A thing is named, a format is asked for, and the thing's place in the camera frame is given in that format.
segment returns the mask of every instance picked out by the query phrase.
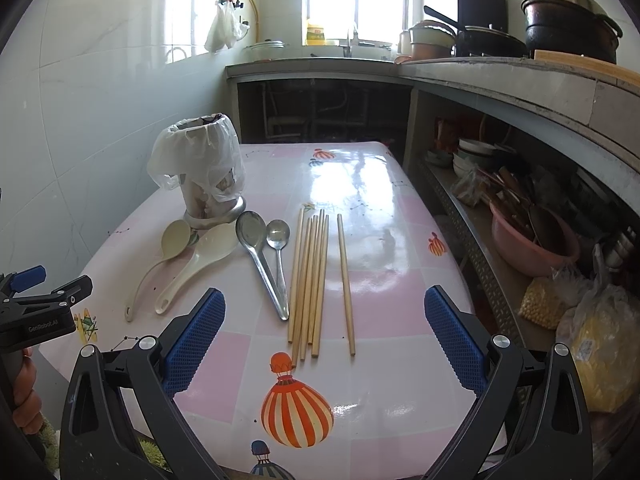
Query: metal screw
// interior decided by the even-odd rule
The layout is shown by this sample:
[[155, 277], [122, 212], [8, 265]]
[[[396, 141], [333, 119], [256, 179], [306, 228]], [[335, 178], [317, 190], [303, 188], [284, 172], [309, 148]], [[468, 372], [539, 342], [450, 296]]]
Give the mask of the metal screw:
[[93, 345], [83, 346], [82, 350], [80, 351], [80, 355], [82, 357], [91, 357], [93, 354], [95, 354], [95, 346]]
[[556, 351], [556, 354], [561, 356], [568, 355], [569, 353], [569, 349], [562, 343], [558, 343], [556, 346], [554, 346], [554, 350]]
[[143, 350], [149, 350], [154, 346], [156, 346], [156, 338], [151, 336], [146, 336], [146, 337], [143, 337], [140, 340], [140, 343], [138, 344], [140, 345], [140, 348], [142, 348]]
[[497, 335], [494, 336], [494, 345], [499, 346], [500, 348], [507, 348], [511, 344], [509, 338], [505, 335]]

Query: pink plastic basin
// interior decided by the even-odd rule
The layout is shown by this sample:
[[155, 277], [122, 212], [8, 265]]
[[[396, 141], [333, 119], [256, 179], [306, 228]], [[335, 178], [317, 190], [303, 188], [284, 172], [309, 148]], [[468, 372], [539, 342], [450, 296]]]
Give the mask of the pink plastic basin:
[[494, 220], [491, 224], [491, 234], [495, 247], [511, 267], [532, 278], [550, 276], [553, 269], [559, 269], [564, 264], [574, 264], [580, 256], [578, 238], [572, 229], [558, 215], [551, 212], [558, 219], [569, 256], [554, 254], [539, 245], [527, 240], [503, 218], [500, 212], [490, 204]]

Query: hand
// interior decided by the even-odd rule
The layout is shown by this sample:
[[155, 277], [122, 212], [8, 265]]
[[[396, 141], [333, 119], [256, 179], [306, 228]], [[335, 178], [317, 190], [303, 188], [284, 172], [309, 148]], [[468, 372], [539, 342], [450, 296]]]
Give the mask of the hand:
[[36, 434], [40, 431], [44, 422], [40, 410], [42, 400], [33, 391], [36, 383], [36, 366], [31, 361], [33, 350], [25, 348], [23, 351], [22, 368], [14, 383], [14, 402], [17, 408], [14, 411], [14, 422], [22, 428], [25, 434]]

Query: wooden chopstick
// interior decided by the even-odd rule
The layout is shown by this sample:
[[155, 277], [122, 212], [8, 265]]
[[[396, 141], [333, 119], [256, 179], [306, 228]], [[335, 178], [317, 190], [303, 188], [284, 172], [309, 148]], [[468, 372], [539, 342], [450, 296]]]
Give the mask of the wooden chopstick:
[[306, 335], [309, 330], [309, 308], [311, 305], [311, 293], [313, 289], [313, 268], [316, 258], [316, 236], [318, 234], [318, 215], [314, 215], [314, 219], [311, 222], [310, 245], [309, 245], [309, 259], [306, 265], [306, 280], [305, 280], [305, 302], [302, 306], [302, 330], [300, 332], [300, 360], [304, 361], [306, 357]]
[[293, 270], [291, 271], [291, 292], [289, 295], [289, 325], [287, 326], [287, 341], [293, 343], [293, 327], [296, 322], [296, 294], [298, 293], [298, 277], [300, 276], [300, 253], [302, 252], [302, 224], [305, 219], [305, 209], [300, 209], [298, 215], [298, 230], [296, 249], [293, 254]]
[[344, 291], [344, 314], [347, 318], [347, 336], [349, 337], [349, 353], [356, 355], [356, 340], [353, 333], [353, 307], [351, 306], [351, 285], [347, 268], [347, 249], [344, 244], [344, 227], [342, 215], [338, 215], [338, 241], [340, 242], [340, 268], [342, 269], [342, 290]]
[[318, 278], [320, 275], [320, 257], [322, 254], [322, 235], [324, 234], [324, 209], [320, 210], [318, 218], [318, 233], [316, 235], [316, 253], [314, 255], [314, 273], [311, 281], [311, 303], [309, 304], [309, 330], [306, 342], [314, 342], [314, 328], [316, 326], [316, 303], [318, 302]]
[[298, 296], [296, 298], [296, 305], [298, 306], [298, 315], [295, 317], [295, 325], [293, 327], [293, 348], [291, 350], [291, 362], [295, 367], [298, 364], [298, 357], [300, 355], [300, 335], [302, 333], [302, 305], [305, 295], [305, 282], [306, 282], [306, 263], [309, 260], [309, 244], [311, 243], [311, 218], [306, 219], [305, 228], [305, 249], [302, 256], [302, 267], [300, 268], [300, 287], [298, 288]]
[[329, 217], [324, 216], [322, 227], [322, 259], [320, 261], [320, 275], [318, 288], [318, 304], [316, 304], [316, 320], [314, 322], [314, 341], [311, 347], [311, 357], [320, 355], [320, 331], [322, 330], [322, 301], [324, 300], [324, 283], [326, 279], [326, 253], [329, 246]]

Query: pink and white checkered tablecloth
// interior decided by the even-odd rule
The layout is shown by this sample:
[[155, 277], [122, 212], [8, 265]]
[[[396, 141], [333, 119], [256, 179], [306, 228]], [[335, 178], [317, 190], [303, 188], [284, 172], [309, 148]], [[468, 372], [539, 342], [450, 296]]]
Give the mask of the pink and white checkered tablecloth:
[[[475, 399], [458, 383], [424, 317], [424, 293], [435, 284], [460, 309], [472, 309], [434, 219], [382, 144], [245, 144], [241, 149], [247, 209], [265, 222], [282, 218], [291, 227], [292, 239], [283, 250], [287, 281], [300, 208], [324, 208], [331, 217], [320, 357], [308, 356], [293, 372], [331, 407], [333, 424], [320, 431], [322, 440], [310, 447], [282, 444], [263, 425], [263, 403], [278, 381], [270, 359], [277, 352], [290, 354], [290, 345], [286, 323], [277, 317], [254, 263], [239, 245], [191, 280], [164, 317], [156, 315], [154, 300], [191, 250], [159, 266], [141, 288], [136, 319], [125, 322], [124, 303], [135, 277], [160, 256], [164, 228], [184, 213], [179, 189], [158, 190], [111, 234], [84, 270], [94, 293], [74, 313], [95, 323], [94, 344], [101, 351], [129, 348], [134, 338], [159, 334], [173, 316], [188, 313], [210, 286], [218, 288], [225, 295], [225, 322], [191, 386], [175, 402], [219, 464], [296, 480], [423, 474]], [[349, 256], [353, 360], [346, 339], [338, 213], [344, 218]], [[265, 252], [274, 269], [274, 252], [268, 247]], [[40, 349], [68, 379], [83, 345], [76, 332]], [[134, 426], [147, 432], [131, 392], [124, 394]], [[274, 431], [284, 431], [288, 422], [292, 431], [303, 431], [296, 424], [313, 415], [314, 407], [289, 397], [291, 409], [285, 410], [286, 395], [278, 401], [282, 404], [274, 404]]]

